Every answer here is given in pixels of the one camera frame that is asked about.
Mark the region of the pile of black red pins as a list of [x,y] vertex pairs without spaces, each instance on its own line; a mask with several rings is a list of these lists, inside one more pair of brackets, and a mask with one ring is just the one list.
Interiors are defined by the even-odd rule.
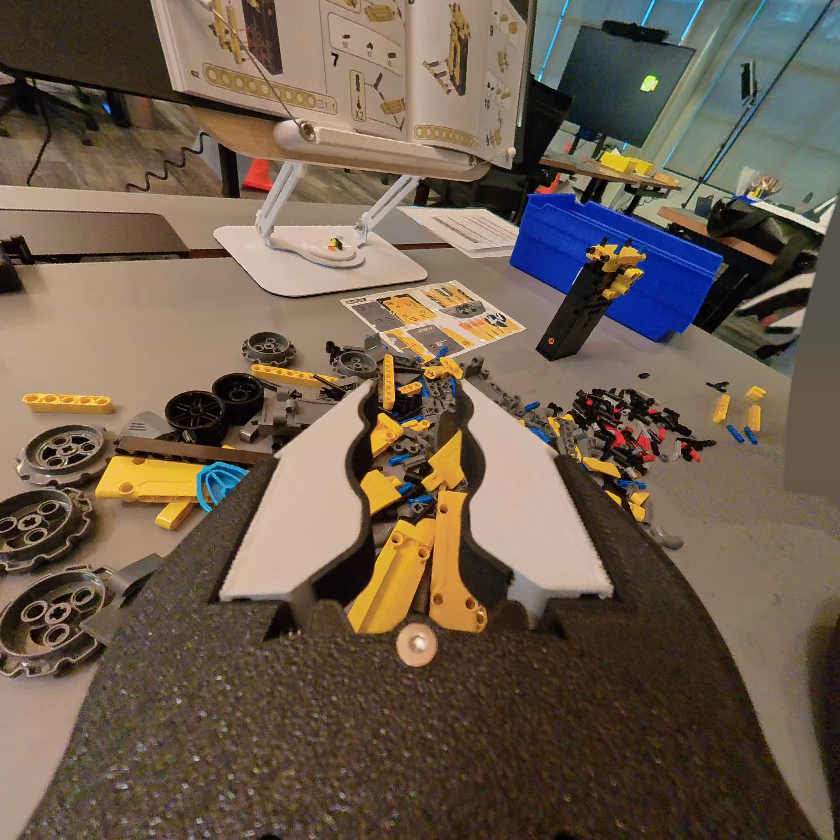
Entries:
[[696,436],[676,409],[634,388],[578,391],[570,409],[551,411],[566,453],[591,472],[619,479],[645,476],[656,462],[697,463],[718,444]]

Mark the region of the black panel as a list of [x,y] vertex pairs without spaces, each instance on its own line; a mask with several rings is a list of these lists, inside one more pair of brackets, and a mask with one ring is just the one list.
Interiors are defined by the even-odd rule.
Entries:
[[191,105],[173,90],[148,1],[2,1],[2,71]]

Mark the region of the white book stand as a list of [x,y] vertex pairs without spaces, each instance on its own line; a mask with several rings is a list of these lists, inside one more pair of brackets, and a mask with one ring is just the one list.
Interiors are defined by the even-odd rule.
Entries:
[[[216,241],[263,290],[285,298],[408,284],[427,272],[374,228],[425,177],[473,182],[490,168],[472,153],[320,125],[272,121],[208,108],[192,115],[220,146],[252,158],[282,161],[255,222],[214,231]],[[399,179],[353,225],[278,225],[280,212],[307,165],[398,174]],[[325,250],[332,237],[343,250]]]

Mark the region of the light blue building piece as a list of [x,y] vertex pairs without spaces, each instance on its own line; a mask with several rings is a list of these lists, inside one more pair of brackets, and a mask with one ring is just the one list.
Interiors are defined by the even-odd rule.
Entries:
[[205,512],[212,511],[248,474],[246,469],[223,461],[202,467],[196,474],[199,506]]

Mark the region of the yellow box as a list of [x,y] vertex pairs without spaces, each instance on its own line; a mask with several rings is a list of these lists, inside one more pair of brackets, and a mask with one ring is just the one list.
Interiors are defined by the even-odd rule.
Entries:
[[655,166],[653,163],[643,161],[636,157],[627,156],[618,150],[609,150],[602,154],[599,164],[613,172],[624,175],[639,175],[642,177],[653,176]]

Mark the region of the yellow five-hole beam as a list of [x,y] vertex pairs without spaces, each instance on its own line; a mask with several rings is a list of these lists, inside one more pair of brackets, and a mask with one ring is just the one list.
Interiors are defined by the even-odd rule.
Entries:
[[115,412],[112,400],[104,395],[28,393],[22,404],[34,413],[108,415]]

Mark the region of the pile of yellow grey building pieces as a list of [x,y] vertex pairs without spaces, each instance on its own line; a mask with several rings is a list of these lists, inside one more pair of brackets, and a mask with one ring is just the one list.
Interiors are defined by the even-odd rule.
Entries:
[[[488,610],[463,580],[461,565],[468,553],[464,536],[468,487],[460,462],[458,388],[464,382],[478,387],[556,450],[569,490],[562,469],[583,470],[600,480],[608,499],[660,546],[671,550],[682,547],[681,539],[672,539],[653,526],[645,476],[619,479],[583,467],[558,442],[550,422],[551,407],[556,405],[549,404],[547,412],[540,411],[537,402],[521,405],[518,397],[500,390],[489,378],[482,358],[475,357],[467,365],[447,358],[421,364],[420,358],[364,352],[378,362],[379,374],[376,400],[369,401],[364,410],[371,422],[370,443],[357,446],[352,468],[370,506],[370,524],[364,529],[362,547],[314,585],[316,603],[334,600],[350,606],[348,621],[357,634],[393,630],[413,611],[411,604],[426,574],[426,612],[440,628],[481,633],[503,607],[513,607],[524,626],[532,626],[521,604],[503,601]],[[324,381],[322,385],[332,399],[328,409],[350,393],[337,382]],[[258,465],[252,473],[269,483],[277,455],[272,470]],[[246,500],[242,490],[233,489],[233,500],[223,502],[220,512],[208,512],[203,525],[176,551],[177,558],[184,560],[193,560],[196,554],[197,569],[207,576],[204,584],[211,604],[236,603],[220,602],[218,593],[267,485],[252,501]],[[277,603],[294,618],[284,602],[241,603]]]

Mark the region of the black bag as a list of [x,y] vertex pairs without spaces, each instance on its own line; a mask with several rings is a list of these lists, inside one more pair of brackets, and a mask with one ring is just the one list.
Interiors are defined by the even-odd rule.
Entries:
[[710,238],[738,238],[762,249],[780,249],[791,236],[783,219],[733,197],[712,204],[707,217]]

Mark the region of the open instruction booklet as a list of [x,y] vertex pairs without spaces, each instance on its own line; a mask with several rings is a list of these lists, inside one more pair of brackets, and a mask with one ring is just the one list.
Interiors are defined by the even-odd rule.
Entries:
[[151,7],[176,91],[511,168],[527,45],[511,2]]

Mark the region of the grey wedge panel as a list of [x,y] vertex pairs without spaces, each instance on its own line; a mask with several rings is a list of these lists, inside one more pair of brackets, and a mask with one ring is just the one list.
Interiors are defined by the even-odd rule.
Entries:
[[170,439],[174,430],[162,416],[142,412],[132,417],[120,430],[119,439]]

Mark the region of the yellow grey sticker sheet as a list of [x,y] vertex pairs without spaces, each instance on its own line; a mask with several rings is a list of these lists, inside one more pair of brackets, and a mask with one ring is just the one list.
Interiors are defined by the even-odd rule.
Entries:
[[423,361],[479,352],[525,330],[503,310],[451,281],[341,300],[383,344]]

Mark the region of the blue storage bin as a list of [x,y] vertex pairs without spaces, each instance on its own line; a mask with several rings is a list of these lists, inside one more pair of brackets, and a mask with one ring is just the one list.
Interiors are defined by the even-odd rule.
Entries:
[[606,316],[653,341],[666,342],[693,323],[722,258],[635,216],[568,194],[531,194],[510,263],[542,283],[567,293],[586,250],[608,238],[631,239],[646,255],[643,277],[609,307]]

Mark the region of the dark grey flat panel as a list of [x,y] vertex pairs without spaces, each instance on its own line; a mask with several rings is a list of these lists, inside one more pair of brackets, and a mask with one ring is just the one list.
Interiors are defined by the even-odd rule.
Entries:
[[109,645],[127,619],[133,599],[160,568],[163,560],[159,554],[152,553],[113,572],[106,582],[110,600],[81,621],[80,630],[101,645]]

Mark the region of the black monitor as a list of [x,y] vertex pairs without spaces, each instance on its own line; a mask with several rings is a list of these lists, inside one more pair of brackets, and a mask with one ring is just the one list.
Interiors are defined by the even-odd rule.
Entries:
[[580,27],[558,92],[572,99],[567,119],[635,148],[647,141],[696,51]]

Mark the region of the white printed paper sheet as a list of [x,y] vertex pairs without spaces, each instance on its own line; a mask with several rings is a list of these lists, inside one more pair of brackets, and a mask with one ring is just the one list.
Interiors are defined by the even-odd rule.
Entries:
[[401,206],[400,210],[472,259],[509,258],[518,240],[518,226],[485,208]]

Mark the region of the black hub device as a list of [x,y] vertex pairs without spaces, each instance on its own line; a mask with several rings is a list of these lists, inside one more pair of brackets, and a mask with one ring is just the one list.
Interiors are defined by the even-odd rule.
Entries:
[[33,265],[35,259],[22,235],[1,239],[1,294],[23,290],[19,266]]

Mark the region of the black tire wheel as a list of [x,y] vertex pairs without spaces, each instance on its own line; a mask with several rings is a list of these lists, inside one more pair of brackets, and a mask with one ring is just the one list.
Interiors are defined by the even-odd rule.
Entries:
[[225,403],[205,391],[175,395],[164,407],[164,419],[173,430],[171,438],[185,444],[219,446],[229,429]]
[[251,417],[263,404],[265,393],[262,382],[252,374],[229,373],[218,377],[211,393],[226,405],[231,413],[247,413]]

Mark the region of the long black beam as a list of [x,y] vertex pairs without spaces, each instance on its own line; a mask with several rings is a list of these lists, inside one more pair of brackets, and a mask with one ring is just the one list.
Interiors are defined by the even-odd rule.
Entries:
[[227,463],[244,469],[251,469],[275,458],[273,454],[261,451],[136,436],[121,437],[115,445],[115,453],[132,458],[164,459],[202,466]]

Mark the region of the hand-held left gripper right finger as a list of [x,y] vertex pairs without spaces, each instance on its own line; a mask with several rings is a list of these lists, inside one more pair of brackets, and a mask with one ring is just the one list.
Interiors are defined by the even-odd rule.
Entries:
[[467,589],[488,610],[521,604],[532,626],[553,599],[612,599],[613,581],[556,450],[467,381],[458,387],[458,423]]

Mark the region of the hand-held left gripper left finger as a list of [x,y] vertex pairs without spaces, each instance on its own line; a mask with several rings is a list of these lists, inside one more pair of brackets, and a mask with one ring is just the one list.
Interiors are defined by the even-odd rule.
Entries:
[[365,381],[277,455],[277,467],[222,583],[220,602],[284,602],[305,626],[314,585],[360,549],[370,506],[352,456],[370,443]]

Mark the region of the wooden office desk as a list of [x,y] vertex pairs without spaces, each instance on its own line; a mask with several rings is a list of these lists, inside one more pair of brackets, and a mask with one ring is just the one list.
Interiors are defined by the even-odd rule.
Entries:
[[634,215],[646,198],[667,198],[671,193],[681,190],[681,184],[675,177],[653,171],[638,173],[633,162],[629,164],[627,171],[620,171],[592,159],[563,154],[558,158],[545,156],[540,164],[559,173],[589,177],[590,181],[579,197],[582,204],[601,204],[608,185],[622,185],[624,192],[631,197],[630,203],[623,210],[627,216]]
[[671,206],[662,206],[658,209],[657,216],[665,220],[669,227],[698,237],[703,248],[719,253],[724,258],[739,259],[743,257],[758,261],[766,266],[771,266],[776,260],[775,254],[738,237],[714,238],[710,236],[707,231],[706,220],[692,213]]

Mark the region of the black yellow assembled model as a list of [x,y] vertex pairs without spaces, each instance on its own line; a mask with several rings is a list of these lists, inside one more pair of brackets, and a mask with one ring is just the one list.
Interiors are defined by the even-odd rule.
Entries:
[[607,309],[643,276],[639,264],[645,260],[646,255],[636,250],[630,238],[621,245],[611,245],[604,238],[589,247],[583,267],[536,351],[548,361],[576,355]]

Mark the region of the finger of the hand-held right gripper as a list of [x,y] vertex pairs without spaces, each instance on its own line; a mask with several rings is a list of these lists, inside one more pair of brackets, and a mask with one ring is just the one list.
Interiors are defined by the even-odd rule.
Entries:
[[802,333],[805,312],[805,308],[778,310],[759,320],[762,338],[755,357],[770,361],[794,346]]
[[755,318],[759,321],[777,316],[785,317],[793,312],[805,309],[816,276],[815,271],[808,271],[792,276],[777,286],[744,301],[740,305],[740,317]]

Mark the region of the small grey sprocket wheel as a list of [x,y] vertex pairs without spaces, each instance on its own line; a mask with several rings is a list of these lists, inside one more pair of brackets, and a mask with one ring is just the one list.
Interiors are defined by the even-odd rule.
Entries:
[[242,354],[255,364],[286,367],[296,356],[297,350],[284,335],[277,332],[257,332],[242,345]]
[[378,363],[360,350],[342,350],[331,358],[331,366],[341,378],[355,377],[359,380],[373,380],[379,374]]

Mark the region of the long yellow panel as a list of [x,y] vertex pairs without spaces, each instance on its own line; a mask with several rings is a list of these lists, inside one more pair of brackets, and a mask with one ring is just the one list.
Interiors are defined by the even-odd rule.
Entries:
[[202,465],[154,458],[110,458],[95,489],[97,499],[169,503],[197,501],[196,477]]

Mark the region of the large grey sprocket wheel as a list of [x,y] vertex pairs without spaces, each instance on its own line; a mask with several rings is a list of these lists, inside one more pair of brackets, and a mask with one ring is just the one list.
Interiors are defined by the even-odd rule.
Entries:
[[102,646],[81,624],[113,598],[114,571],[76,565],[39,577],[1,612],[1,676],[59,676]]
[[18,477],[37,487],[83,487],[100,478],[117,436],[98,425],[71,423],[32,437],[16,458]]
[[91,532],[94,513],[73,488],[38,488],[2,500],[1,572],[25,574],[67,556]]

